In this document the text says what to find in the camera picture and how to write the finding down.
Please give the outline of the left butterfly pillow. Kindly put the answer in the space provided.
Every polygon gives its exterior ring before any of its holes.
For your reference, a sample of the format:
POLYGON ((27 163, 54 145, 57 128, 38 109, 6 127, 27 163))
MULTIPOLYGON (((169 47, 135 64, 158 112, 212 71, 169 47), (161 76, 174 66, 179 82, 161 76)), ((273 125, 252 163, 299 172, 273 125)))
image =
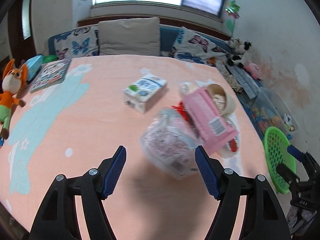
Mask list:
POLYGON ((98 26, 76 28, 54 38, 54 48, 58 59, 98 56, 98 26))

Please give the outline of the clear plastic toy bin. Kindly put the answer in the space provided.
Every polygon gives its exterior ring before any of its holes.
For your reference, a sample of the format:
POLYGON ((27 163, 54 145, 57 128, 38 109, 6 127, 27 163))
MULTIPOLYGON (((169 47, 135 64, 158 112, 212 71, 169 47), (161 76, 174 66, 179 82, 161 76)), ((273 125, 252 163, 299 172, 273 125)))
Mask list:
POLYGON ((260 87, 258 96, 249 105, 249 117, 261 139, 271 126, 280 129, 288 140, 298 133, 298 124, 284 101, 265 87, 260 87))

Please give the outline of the beige patterned clothes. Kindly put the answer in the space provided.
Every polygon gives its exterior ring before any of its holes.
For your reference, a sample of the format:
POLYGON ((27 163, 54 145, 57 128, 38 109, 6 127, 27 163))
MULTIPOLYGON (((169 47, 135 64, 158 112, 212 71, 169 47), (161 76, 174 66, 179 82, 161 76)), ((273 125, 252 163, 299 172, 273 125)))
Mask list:
POLYGON ((240 93, 242 91, 241 85, 237 82, 236 78, 226 69, 225 64, 222 61, 217 61, 216 68, 230 85, 232 90, 237 93, 240 93))

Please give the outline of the orange fox plush toy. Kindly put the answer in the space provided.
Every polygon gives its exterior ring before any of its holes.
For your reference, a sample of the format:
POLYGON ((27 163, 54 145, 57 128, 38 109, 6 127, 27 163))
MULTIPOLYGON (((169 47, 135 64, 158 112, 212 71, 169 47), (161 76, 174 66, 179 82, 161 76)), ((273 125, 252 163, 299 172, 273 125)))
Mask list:
POLYGON ((3 72, 2 90, 1 93, 1 137, 7 140, 9 137, 9 126, 12 116, 12 107, 19 105, 25 106, 22 99, 15 98, 15 95, 26 84, 28 76, 28 68, 24 63, 20 68, 14 68, 15 59, 8 62, 3 72))

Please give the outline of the blue tissue box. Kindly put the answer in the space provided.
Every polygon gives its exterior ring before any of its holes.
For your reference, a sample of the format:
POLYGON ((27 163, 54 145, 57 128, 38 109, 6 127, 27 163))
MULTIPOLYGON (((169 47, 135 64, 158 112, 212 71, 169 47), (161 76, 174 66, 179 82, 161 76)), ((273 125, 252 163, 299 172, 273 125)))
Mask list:
POLYGON ((30 82, 39 72, 43 63, 43 55, 39 54, 28 59, 25 64, 27 65, 28 75, 27 81, 30 82))

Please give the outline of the colourful picture book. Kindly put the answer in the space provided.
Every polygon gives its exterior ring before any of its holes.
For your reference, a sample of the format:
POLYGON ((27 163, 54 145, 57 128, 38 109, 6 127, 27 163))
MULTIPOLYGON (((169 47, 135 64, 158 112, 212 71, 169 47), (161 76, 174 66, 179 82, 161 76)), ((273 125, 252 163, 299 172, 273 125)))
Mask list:
POLYGON ((56 63, 45 65, 29 89, 29 92, 34 93, 36 91, 48 88, 53 85, 62 83, 67 74, 68 68, 71 65, 72 60, 61 60, 56 63))

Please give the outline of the pink wet wipes pack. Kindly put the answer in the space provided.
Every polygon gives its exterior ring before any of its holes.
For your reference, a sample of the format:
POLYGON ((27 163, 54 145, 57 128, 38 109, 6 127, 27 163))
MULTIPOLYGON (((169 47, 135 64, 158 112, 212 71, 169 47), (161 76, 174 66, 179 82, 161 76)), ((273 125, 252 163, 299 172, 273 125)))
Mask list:
POLYGON ((199 88, 182 99, 185 110, 197 128, 202 146, 208 154, 219 151, 234 139, 238 130, 220 115, 206 88, 199 88))

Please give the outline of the white paper cup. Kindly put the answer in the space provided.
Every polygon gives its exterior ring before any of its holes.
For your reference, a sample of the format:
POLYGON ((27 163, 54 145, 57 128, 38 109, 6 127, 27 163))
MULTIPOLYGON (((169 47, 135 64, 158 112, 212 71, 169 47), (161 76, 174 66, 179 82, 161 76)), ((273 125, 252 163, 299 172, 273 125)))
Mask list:
POLYGON ((210 84, 207 86, 209 95, 216 105, 221 116, 228 116, 236 109, 235 100, 219 84, 210 84))

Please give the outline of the cow plush toy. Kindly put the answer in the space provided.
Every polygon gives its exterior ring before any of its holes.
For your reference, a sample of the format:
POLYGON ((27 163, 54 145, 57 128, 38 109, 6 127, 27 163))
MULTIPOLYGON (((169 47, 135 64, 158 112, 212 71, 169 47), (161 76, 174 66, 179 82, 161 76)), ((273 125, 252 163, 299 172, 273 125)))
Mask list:
POLYGON ((232 53, 228 55, 227 64, 244 68, 251 55, 252 43, 249 41, 242 42, 238 38, 231 38, 225 41, 225 44, 232 50, 232 53))

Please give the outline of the dark wooden door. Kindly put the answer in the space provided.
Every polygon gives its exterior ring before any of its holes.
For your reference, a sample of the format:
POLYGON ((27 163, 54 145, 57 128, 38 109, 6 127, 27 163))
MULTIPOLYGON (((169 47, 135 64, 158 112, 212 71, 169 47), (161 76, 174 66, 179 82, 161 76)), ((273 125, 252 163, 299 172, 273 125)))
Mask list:
POLYGON ((31 0, 15 0, 8 12, 8 34, 16 65, 36 55, 31 28, 31 0))

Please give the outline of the pink round plush toy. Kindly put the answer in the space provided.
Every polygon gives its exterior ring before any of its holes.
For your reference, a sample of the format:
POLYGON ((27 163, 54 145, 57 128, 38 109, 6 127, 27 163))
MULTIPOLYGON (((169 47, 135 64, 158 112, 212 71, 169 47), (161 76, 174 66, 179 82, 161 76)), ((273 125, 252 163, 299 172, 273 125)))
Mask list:
POLYGON ((253 79, 255 80, 263 79, 260 67, 257 64, 250 62, 244 66, 244 69, 246 72, 248 72, 251 75, 253 79))

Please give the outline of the white milk carton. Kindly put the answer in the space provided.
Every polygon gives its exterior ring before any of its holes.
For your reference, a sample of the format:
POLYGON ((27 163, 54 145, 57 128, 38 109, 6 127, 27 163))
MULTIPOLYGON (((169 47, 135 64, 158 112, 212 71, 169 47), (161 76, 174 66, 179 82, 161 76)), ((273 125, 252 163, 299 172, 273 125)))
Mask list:
POLYGON ((123 89, 124 103, 145 114, 166 92, 167 80, 147 74, 123 89))

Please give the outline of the beige cushion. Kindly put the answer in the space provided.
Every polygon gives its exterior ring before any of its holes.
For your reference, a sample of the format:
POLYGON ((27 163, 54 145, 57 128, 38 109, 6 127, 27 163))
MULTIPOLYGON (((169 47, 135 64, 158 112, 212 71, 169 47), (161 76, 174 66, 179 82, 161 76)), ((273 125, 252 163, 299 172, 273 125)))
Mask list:
POLYGON ((100 21, 98 31, 100 55, 160 55, 157 17, 100 21))

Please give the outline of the right butterfly pillow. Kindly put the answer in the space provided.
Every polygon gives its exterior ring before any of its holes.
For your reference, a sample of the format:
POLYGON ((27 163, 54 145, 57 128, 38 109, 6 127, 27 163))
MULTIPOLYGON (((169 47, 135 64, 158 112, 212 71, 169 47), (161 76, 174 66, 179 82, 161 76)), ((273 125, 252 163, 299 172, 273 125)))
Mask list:
POLYGON ((182 61, 214 66, 225 60, 229 52, 200 34, 182 27, 172 46, 170 57, 182 61))

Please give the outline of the pink table blanket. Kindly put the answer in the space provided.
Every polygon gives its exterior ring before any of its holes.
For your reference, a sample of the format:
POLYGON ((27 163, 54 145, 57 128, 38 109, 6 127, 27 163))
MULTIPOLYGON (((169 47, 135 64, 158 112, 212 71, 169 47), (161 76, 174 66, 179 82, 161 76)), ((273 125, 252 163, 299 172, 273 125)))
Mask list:
POLYGON ((220 84, 215 68, 168 57, 96 56, 74 59, 64 83, 24 96, 10 137, 1 148, 1 203, 30 230, 44 195, 58 174, 81 176, 124 146, 127 159, 114 193, 103 202, 117 239, 204 239, 218 202, 195 174, 176 180, 154 167, 139 140, 163 107, 178 105, 179 86, 220 84), (147 113, 124 103, 123 89, 151 73, 165 79, 167 93, 147 113))

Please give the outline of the pudding cup with lid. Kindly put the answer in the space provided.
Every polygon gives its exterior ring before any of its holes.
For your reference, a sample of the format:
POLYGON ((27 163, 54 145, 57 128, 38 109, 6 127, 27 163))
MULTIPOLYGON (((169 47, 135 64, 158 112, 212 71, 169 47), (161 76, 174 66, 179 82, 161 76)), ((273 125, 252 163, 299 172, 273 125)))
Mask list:
POLYGON ((191 82, 182 82, 179 84, 179 94, 181 97, 192 94, 199 89, 199 86, 191 82))

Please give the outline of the red foam fruit net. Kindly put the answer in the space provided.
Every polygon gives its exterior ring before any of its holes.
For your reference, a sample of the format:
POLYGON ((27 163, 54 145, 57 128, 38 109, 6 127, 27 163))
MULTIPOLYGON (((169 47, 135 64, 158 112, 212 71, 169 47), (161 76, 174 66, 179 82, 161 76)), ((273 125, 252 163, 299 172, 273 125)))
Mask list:
POLYGON ((179 102, 178 105, 172 105, 171 106, 172 109, 176 110, 182 117, 183 119, 189 124, 189 126, 193 129, 193 131, 198 134, 199 130, 197 129, 193 119, 191 118, 191 116, 189 115, 189 113, 187 112, 183 102, 179 102))

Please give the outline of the butterfly pillow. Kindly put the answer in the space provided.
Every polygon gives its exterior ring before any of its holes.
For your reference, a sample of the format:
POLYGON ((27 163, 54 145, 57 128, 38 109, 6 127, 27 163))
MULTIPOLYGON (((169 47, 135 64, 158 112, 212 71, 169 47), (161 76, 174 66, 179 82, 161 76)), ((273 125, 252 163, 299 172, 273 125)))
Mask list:
POLYGON ((182 27, 172 46, 170 57, 182 61, 214 66, 225 60, 229 52, 200 34, 182 27))
POLYGON ((54 38, 54 48, 58 59, 98 56, 98 26, 76 28, 54 38))

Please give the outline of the pinwheel toy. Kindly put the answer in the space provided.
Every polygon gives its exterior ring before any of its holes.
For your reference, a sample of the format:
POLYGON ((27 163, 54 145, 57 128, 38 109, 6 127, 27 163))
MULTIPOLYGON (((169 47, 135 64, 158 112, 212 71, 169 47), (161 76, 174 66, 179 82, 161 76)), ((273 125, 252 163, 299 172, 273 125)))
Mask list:
POLYGON ((240 18, 239 11, 241 7, 237 4, 235 0, 230 1, 225 8, 225 12, 232 16, 235 20, 240 18))

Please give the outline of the blue white checked cloth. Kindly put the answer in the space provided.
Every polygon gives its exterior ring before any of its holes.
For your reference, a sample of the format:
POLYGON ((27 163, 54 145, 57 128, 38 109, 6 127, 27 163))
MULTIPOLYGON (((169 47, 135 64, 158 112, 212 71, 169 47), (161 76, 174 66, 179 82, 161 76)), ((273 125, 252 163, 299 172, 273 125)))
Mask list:
POLYGON ((245 70, 237 66, 226 66, 226 68, 235 77, 250 100, 258 96, 260 89, 254 79, 245 70))

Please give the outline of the green plastic mesh basket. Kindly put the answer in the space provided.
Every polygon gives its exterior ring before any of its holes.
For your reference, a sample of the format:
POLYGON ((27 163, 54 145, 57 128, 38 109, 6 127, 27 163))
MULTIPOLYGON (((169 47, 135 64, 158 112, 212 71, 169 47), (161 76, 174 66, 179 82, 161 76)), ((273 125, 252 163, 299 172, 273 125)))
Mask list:
POLYGON ((289 193, 289 184, 276 171, 278 164, 285 164, 296 173, 296 161, 287 152, 289 140, 280 129, 271 126, 265 131, 263 145, 268 171, 276 191, 281 194, 289 193))

